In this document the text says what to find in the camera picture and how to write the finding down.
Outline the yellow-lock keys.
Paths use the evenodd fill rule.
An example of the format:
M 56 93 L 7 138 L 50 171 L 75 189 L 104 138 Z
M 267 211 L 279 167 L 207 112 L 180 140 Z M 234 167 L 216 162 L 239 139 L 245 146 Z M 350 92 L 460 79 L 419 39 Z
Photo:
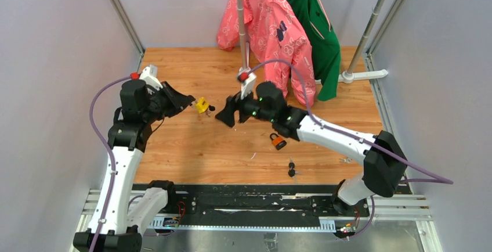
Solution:
M 211 117 L 212 112 L 215 111 L 215 107 L 213 105 L 209 105 L 205 110 L 205 115 L 207 117 Z

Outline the yellow padlock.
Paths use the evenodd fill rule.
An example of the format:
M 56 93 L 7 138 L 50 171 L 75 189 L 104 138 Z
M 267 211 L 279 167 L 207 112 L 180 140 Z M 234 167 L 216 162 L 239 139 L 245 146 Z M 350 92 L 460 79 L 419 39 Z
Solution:
M 190 106 L 194 108 L 198 114 L 207 113 L 209 110 L 209 102 L 204 97 L 192 101 Z

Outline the orange padlock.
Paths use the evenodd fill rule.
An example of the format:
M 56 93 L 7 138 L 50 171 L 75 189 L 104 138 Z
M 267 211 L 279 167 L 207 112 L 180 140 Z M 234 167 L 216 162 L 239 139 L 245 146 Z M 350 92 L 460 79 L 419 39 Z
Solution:
M 271 140 L 272 145 L 275 147 L 276 150 L 281 150 L 287 145 L 287 142 L 282 138 L 280 135 L 277 133 L 271 133 L 269 135 L 269 138 Z

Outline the black orange-lock keys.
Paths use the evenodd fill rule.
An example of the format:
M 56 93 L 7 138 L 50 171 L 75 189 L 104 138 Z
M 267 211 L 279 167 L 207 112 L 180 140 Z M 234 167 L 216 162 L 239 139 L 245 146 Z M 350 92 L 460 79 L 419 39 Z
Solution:
M 293 162 L 292 157 L 289 157 L 288 176 L 291 177 L 296 184 L 299 183 L 296 178 L 297 175 L 302 175 L 302 173 L 295 169 L 295 163 Z

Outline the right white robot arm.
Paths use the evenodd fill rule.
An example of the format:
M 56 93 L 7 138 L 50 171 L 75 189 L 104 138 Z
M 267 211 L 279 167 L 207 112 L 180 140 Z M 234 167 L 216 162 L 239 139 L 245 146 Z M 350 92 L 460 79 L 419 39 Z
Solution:
M 363 172 L 343 180 L 331 200 L 332 210 L 341 216 L 369 196 L 392 197 L 407 168 L 407 159 L 392 133 L 382 130 L 373 135 L 324 121 L 307 110 L 288 105 L 272 82 L 260 83 L 255 93 L 240 91 L 229 96 L 215 117 L 233 127 L 236 113 L 240 123 L 251 117 L 270 122 L 284 138 L 326 147 L 360 164 Z

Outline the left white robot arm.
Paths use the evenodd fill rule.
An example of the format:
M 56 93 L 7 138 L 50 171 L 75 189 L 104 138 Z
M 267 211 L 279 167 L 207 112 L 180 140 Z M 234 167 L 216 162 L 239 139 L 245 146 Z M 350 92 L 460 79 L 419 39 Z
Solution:
M 131 77 L 111 82 L 97 96 L 118 83 L 122 84 L 121 107 L 115 110 L 108 137 L 101 134 L 93 118 L 97 98 L 89 109 L 91 126 L 107 150 L 108 162 L 92 219 L 85 231 L 74 235 L 73 246 L 78 251 L 140 251 L 154 217 L 160 211 L 171 213 L 178 205 L 173 182 L 156 180 L 148 184 L 135 206 L 129 206 L 136 171 L 153 134 L 152 124 L 181 113 L 195 98 L 167 82 L 148 84 Z

